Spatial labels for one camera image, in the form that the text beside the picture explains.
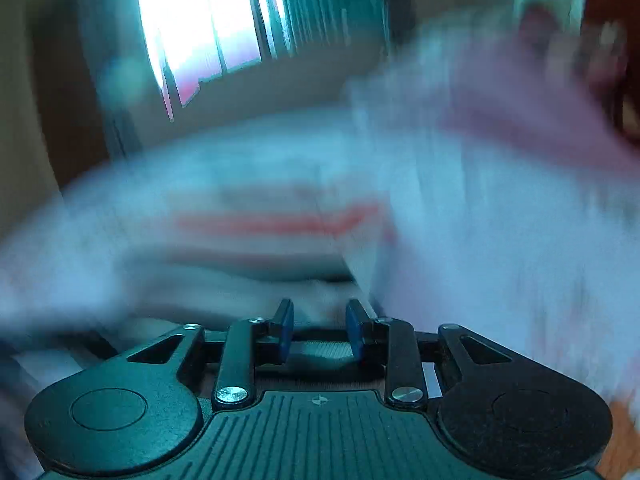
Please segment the striped knit garment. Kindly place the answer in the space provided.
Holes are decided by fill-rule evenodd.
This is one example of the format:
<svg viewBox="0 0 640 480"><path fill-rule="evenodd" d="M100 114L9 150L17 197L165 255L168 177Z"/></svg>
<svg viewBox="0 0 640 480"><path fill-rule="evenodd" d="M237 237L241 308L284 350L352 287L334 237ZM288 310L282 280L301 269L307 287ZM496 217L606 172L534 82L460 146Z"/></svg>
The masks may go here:
<svg viewBox="0 0 640 480"><path fill-rule="evenodd" d="M126 209L112 266L114 308L209 327L268 318L283 299L309 327L335 327L364 301L385 239L386 193L363 181L171 185Z"/></svg>

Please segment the floral pink bed sheet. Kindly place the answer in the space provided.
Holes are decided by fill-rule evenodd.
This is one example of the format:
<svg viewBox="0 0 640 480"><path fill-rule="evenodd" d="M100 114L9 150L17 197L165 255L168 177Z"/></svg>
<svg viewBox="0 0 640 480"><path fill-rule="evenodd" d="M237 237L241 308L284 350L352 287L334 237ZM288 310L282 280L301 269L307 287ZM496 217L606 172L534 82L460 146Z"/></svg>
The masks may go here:
<svg viewBox="0 0 640 480"><path fill-rule="evenodd" d="M494 336L602 392L609 479L639 472L639 155L459 130L360 138L343 114L252 120L103 167L1 246L1 338L24 351L128 318L226 322L286 289L313 321L349 270L383 311Z"/></svg>

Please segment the pink blanket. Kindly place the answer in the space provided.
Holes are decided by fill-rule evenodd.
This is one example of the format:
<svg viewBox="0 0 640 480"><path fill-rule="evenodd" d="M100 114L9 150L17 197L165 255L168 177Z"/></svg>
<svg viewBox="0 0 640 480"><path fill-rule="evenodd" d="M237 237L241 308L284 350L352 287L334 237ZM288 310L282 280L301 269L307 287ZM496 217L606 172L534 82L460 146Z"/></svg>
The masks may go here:
<svg viewBox="0 0 640 480"><path fill-rule="evenodd" d="M579 38L561 30L536 44L494 12L446 15L422 27L372 75L350 84L363 125L405 134L435 130L558 165L639 173L589 84L574 71Z"/></svg>

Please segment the window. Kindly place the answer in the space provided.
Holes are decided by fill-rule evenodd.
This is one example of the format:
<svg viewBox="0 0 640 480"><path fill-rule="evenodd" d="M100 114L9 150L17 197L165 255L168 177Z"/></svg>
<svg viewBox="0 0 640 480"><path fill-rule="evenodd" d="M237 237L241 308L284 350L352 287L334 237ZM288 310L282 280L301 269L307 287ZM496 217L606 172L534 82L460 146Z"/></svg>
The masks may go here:
<svg viewBox="0 0 640 480"><path fill-rule="evenodd" d="M167 115L201 84L291 52L283 0L138 0Z"/></svg>

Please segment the teal curtain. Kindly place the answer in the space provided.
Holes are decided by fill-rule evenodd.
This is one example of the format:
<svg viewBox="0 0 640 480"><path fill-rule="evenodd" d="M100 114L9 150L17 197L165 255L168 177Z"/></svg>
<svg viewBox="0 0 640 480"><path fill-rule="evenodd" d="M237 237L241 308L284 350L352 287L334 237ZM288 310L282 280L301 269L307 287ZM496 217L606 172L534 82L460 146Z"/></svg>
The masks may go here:
<svg viewBox="0 0 640 480"><path fill-rule="evenodd" d="M296 55L312 44L344 44L357 37L390 43L385 0L250 0L260 57Z"/></svg>

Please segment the red white headboard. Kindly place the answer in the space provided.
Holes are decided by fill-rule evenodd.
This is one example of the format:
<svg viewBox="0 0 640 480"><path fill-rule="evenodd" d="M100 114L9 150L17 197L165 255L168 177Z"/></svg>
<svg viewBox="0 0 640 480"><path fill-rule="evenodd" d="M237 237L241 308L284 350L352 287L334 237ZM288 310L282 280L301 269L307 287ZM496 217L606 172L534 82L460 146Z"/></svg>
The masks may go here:
<svg viewBox="0 0 640 480"><path fill-rule="evenodd" d="M560 0L515 0L514 18L536 44L561 30L579 38L574 71L588 82L617 134L639 146L639 0L572 0L566 15Z"/></svg>

